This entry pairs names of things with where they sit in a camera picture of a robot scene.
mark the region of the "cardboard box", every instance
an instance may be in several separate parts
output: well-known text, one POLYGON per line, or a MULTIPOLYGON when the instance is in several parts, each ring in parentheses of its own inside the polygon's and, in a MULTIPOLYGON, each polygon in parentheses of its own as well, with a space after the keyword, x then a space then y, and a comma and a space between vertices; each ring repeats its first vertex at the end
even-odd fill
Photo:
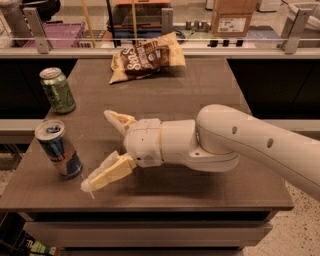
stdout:
POLYGON ((248 14, 256 9, 257 0, 214 0, 214 11, 220 14, 248 14))
POLYGON ((216 37, 245 37, 252 14, 221 14, 213 11, 211 30, 216 37))

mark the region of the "soda can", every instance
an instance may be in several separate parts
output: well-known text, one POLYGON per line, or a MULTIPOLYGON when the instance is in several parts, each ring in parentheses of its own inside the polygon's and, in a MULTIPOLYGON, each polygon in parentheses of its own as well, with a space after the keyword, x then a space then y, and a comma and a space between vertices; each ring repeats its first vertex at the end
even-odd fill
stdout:
POLYGON ((60 68, 46 68, 40 72, 41 85, 53 110, 58 114, 66 114, 75 108, 66 76, 60 68))
POLYGON ((82 164, 75 147, 66 136, 63 122, 44 121, 37 126, 35 137, 63 177, 71 179, 81 173, 82 164))

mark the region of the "energy drink can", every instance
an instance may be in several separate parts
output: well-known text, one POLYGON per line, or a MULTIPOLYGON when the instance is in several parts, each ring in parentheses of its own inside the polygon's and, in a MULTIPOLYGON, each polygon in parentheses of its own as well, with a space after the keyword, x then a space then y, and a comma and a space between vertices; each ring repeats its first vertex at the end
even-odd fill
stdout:
POLYGON ((66 136, 63 122, 44 121, 36 128, 35 136, 63 177, 71 179, 81 173, 82 164, 76 149, 66 136))

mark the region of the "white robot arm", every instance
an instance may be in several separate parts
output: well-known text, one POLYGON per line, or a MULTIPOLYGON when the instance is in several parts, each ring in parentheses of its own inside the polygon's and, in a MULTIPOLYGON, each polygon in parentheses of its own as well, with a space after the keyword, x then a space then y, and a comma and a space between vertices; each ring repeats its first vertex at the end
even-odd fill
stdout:
POLYGON ((102 164, 94 171, 99 172, 99 176, 91 175, 95 179, 89 176, 82 183, 83 191, 97 190, 122 178, 136 165, 152 167, 173 163, 199 171, 224 172, 233 169, 239 154, 243 154, 268 166, 320 201, 319 141, 222 105, 204 107, 196 121, 136 121, 131 116, 109 110, 104 114, 124 135, 127 154, 125 158, 118 156, 107 161, 106 166, 102 164))

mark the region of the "brown table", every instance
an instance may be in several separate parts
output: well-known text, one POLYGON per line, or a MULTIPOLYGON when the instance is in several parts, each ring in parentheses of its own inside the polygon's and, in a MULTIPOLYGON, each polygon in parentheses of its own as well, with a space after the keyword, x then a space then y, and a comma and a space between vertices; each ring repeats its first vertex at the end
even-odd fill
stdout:
POLYGON ((186 68, 163 69, 142 80, 109 85, 110 59, 81 59, 69 77, 76 109, 60 119, 83 162, 82 175, 63 180, 33 140, 0 199, 19 212, 25 230, 57 247, 236 247, 257 244, 278 211, 293 202, 284 181, 241 157, 226 173, 181 166, 136 168, 130 176, 90 194, 80 184, 114 150, 119 133, 105 109, 140 118, 196 118, 208 104, 244 112, 248 105, 223 58, 188 57, 186 68))

